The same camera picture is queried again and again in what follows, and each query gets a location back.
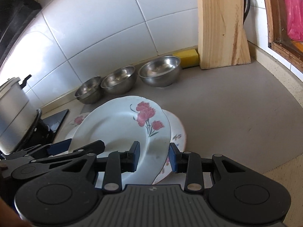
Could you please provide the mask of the large white floral plate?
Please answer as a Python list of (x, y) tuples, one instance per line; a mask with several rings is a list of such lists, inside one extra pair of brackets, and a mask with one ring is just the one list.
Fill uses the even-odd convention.
[(171, 128), (169, 119), (154, 101), (141, 96), (110, 100), (93, 110), (78, 126), (69, 152), (101, 140), (105, 150), (125, 152), (133, 142), (140, 143), (138, 166), (133, 173), (122, 174), (122, 184), (152, 184), (161, 172), (168, 155)]

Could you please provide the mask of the small steel bowl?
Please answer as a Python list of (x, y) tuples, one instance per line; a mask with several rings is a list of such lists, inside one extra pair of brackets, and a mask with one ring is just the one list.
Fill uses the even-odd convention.
[(95, 76), (84, 82), (75, 92), (74, 97), (85, 105), (97, 103), (103, 96), (101, 76)]

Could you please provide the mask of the medium steel bowl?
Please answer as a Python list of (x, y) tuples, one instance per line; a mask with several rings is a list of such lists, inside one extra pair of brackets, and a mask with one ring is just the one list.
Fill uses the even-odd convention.
[(108, 94), (122, 95), (130, 91), (136, 81), (136, 68), (134, 66), (125, 66), (107, 75), (100, 86)]

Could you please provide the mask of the large steel bowl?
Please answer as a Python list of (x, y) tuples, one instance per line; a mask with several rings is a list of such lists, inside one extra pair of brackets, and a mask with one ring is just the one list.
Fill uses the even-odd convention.
[(142, 82), (155, 88), (165, 88), (177, 81), (182, 70), (177, 56), (163, 56), (144, 64), (138, 71)]

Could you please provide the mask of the black gas stove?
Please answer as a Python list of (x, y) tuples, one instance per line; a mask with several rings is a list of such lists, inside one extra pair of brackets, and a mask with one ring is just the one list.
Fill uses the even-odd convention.
[(69, 110), (63, 110), (41, 119), (42, 110), (37, 109), (37, 116), (13, 152), (18, 152), (36, 145), (52, 144)]

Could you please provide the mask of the small white floral plate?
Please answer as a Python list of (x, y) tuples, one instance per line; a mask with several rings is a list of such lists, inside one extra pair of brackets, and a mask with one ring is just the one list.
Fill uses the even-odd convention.
[(62, 135), (64, 140), (70, 139), (74, 136), (78, 126), (89, 114), (90, 112), (79, 114), (78, 116), (72, 118), (71, 121), (63, 127)]

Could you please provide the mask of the white floral plate red rim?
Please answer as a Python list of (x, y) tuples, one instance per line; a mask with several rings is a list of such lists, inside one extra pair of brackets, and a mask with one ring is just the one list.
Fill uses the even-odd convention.
[[(186, 141), (187, 141), (184, 125), (182, 124), (181, 120), (172, 112), (169, 112), (167, 110), (163, 110), (163, 112), (167, 116), (170, 123), (170, 128), (171, 128), (170, 141), (177, 146), (180, 152), (184, 152), (186, 148)], [(167, 157), (161, 172), (155, 178), (153, 184), (158, 184), (159, 182), (163, 181), (163, 179), (168, 177), (168, 175), (170, 175), (171, 172), (172, 172), (172, 168), (170, 166), (169, 158)]]

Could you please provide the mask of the steel pressure cooker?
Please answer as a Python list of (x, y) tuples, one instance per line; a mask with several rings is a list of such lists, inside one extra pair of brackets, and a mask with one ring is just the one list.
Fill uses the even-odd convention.
[(13, 77), (1, 85), (1, 152), (9, 155), (15, 151), (26, 136), (38, 111), (31, 104), (23, 88), (26, 86), (28, 75), (20, 84), (20, 78)]

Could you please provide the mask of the yellow sponge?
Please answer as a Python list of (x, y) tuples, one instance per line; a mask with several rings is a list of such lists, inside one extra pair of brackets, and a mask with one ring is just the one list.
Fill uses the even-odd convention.
[(183, 50), (173, 54), (180, 59), (181, 68), (191, 68), (199, 65), (199, 55), (195, 49)]

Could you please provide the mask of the wooden knife block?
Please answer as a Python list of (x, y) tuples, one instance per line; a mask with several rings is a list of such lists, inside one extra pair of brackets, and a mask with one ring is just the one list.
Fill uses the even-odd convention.
[(243, 28), (244, 0), (197, 1), (200, 68), (250, 64), (249, 45)]

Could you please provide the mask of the black range hood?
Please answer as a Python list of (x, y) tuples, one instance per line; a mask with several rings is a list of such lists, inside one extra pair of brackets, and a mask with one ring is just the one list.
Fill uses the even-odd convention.
[(41, 5), (34, 0), (1, 0), (1, 64), (41, 10)]

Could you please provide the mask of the black scissors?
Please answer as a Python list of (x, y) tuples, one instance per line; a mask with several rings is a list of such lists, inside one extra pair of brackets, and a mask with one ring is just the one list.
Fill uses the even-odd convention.
[(243, 0), (244, 1), (244, 12), (243, 12), (243, 22), (245, 22), (251, 7), (251, 0)]

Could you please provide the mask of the pink plastic bag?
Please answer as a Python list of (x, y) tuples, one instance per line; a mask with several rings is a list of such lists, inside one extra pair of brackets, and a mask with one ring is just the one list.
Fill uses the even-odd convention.
[(291, 40), (302, 42), (302, 0), (284, 0), (287, 13), (287, 33)]

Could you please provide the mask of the wooden window frame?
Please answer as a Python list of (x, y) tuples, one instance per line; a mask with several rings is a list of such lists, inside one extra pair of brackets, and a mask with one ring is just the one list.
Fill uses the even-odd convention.
[(284, 0), (265, 0), (268, 21), (268, 47), (302, 72), (302, 51), (288, 37)]

